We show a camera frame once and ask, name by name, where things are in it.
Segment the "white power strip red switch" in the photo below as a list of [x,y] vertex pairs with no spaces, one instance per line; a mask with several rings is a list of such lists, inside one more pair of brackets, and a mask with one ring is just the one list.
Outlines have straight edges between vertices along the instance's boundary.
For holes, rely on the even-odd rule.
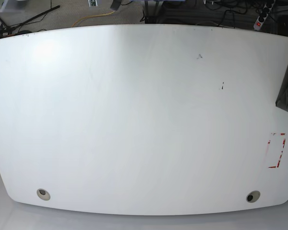
[[259,16],[258,16],[256,22],[255,22],[254,25],[253,25],[253,29],[254,29],[255,31],[260,31],[260,30],[261,30],[264,22],[266,21],[269,13],[271,12],[271,10],[272,10],[272,8],[273,8],[275,2],[276,2],[275,0],[268,0],[268,1],[266,2],[266,4],[264,5],[264,7],[262,8],[262,10],[260,11]]

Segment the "red tape rectangle marking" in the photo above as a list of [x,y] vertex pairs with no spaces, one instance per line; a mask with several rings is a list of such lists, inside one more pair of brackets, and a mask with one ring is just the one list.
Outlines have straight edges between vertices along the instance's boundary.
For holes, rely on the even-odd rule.
[[265,154],[265,166],[268,169],[276,169],[280,166],[286,138],[286,133],[270,134]]

